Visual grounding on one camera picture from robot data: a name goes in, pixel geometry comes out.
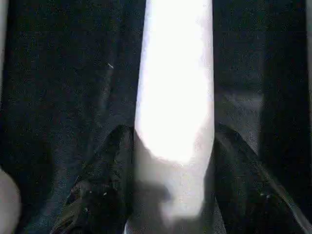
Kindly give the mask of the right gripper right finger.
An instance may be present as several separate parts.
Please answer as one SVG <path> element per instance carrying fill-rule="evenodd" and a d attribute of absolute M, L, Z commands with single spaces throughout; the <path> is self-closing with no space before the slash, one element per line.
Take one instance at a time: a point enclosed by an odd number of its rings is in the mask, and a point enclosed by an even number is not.
<path fill-rule="evenodd" d="M 241 135 L 217 124 L 215 194 L 229 234 L 305 234 L 307 218 Z"/>

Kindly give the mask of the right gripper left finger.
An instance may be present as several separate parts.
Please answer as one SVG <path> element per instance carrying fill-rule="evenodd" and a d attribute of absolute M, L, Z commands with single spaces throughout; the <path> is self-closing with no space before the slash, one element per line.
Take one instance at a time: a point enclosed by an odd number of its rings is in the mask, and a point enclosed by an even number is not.
<path fill-rule="evenodd" d="M 83 167 L 53 234 L 121 234 L 132 211 L 134 129 L 117 126 Z"/>

